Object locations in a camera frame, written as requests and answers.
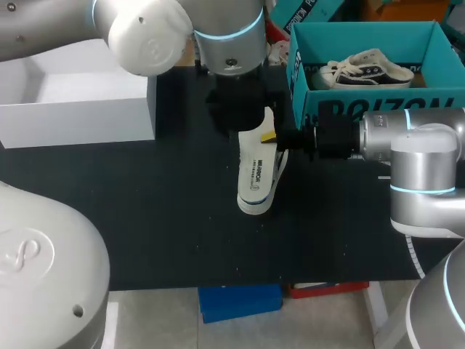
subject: floor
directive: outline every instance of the floor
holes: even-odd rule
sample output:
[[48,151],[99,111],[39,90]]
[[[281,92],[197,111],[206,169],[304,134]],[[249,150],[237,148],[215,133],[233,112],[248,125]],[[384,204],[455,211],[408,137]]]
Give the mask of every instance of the floor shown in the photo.
[[[409,288],[384,283],[387,304]],[[112,292],[103,349],[149,348],[372,349],[373,335],[362,292],[286,299],[280,311],[215,324],[202,322],[197,289]]]

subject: shoe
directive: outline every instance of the shoe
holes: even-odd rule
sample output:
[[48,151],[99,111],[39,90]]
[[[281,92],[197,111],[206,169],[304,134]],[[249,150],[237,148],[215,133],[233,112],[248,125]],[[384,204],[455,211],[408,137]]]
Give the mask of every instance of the shoe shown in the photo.
[[271,207],[287,163],[287,152],[278,152],[276,143],[262,143],[262,135],[274,129],[273,112],[266,108],[259,127],[239,132],[238,205],[246,214],[263,214]]
[[273,199],[275,198],[276,187],[278,186],[279,179],[281,178],[281,175],[286,168],[286,164],[288,163],[288,156],[289,151],[284,151],[283,153],[278,154],[278,160],[276,161],[275,167],[275,179],[273,180],[270,193],[263,202],[255,204],[248,203],[241,199],[238,194],[238,206],[242,212],[252,216],[257,216],[259,214],[264,214],[271,208]]
[[313,74],[312,83],[316,89],[407,89],[413,77],[379,49],[369,49],[342,62],[328,62]]

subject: sneaker sole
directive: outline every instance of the sneaker sole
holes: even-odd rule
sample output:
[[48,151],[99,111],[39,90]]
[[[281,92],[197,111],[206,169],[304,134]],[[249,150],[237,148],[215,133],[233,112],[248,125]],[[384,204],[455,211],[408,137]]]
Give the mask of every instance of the sneaker sole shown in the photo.
[[281,165],[278,169],[278,176],[271,187],[270,194],[268,194],[267,198],[262,203],[256,205],[249,204],[241,199],[238,194],[238,206],[242,212],[252,216],[258,216],[260,214],[264,214],[271,208],[273,199],[275,198],[276,187],[278,186],[279,179],[281,178],[281,175],[286,168],[286,164],[288,163],[288,156],[289,151],[285,151],[283,154],[283,159],[281,160]]
[[277,143],[262,143],[262,135],[275,129],[274,116],[265,108],[262,124],[251,131],[239,132],[240,165],[238,194],[252,204],[262,203],[271,191],[274,176]]
[[408,89],[410,88],[411,81],[405,84],[390,85],[344,85],[336,82],[334,86],[330,88],[326,80],[323,79],[319,73],[315,73],[312,76],[312,85],[317,91],[326,91],[328,89]]

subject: white box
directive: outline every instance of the white box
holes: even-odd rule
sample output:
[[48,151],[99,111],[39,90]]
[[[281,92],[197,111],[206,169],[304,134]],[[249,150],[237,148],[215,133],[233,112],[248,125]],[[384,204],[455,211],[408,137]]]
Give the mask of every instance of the white box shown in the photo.
[[154,140],[155,101],[156,79],[124,71],[102,40],[0,63],[0,142],[27,148]]

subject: black table surface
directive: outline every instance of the black table surface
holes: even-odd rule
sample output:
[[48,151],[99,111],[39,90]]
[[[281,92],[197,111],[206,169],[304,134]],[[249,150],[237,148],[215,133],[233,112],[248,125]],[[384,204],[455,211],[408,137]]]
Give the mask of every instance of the black table surface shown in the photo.
[[[267,79],[287,90],[283,68]],[[0,180],[86,215],[107,245],[112,290],[418,277],[390,225],[383,164],[294,151],[271,210],[242,213],[237,141],[214,130],[204,103],[213,85],[175,68],[158,78],[155,142],[3,150]],[[426,272],[457,245],[413,243]]]

